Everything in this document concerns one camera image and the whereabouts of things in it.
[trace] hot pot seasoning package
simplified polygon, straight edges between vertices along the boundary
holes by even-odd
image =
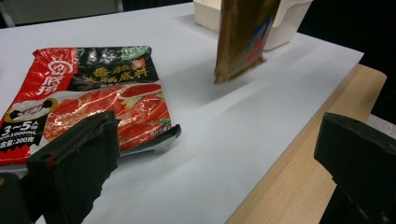
[[[49,48],[34,56],[0,121],[0,166],[24,165],[80,120],[104,111],[119,121],[121,153],[174,128],[151,47]]]
[[[222,0],[215,83],[263,63],[262,51],[280,0]]]

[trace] brown packet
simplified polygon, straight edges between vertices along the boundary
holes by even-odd
[[[262,50],[280,0],[221,0],[215,83],[264,63]]]

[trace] dark floor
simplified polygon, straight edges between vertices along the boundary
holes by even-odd
[[[125,11],[187,3],[191,0],[124,0]],[[298,30],[364,52],[360,63],[387,75],[372,114],[396,124],[396,57],[392,1],[314,0]],[[6,28],[0,17],[0,28]]]

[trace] white box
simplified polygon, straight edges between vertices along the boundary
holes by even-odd
[[[313,0],[281,0],[264,50],[288,43],[296,34]],[[195,22],[215,32],[219,31],[221,0],[194,0]]]

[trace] white table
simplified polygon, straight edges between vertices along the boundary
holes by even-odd
[[[36,49],[151,46],[182,134],[167,151],[121,158],[84,223],[224,223],[362,53],[297,34],[214,85],[217,41],[192,3],[0,30],[0,114]]]

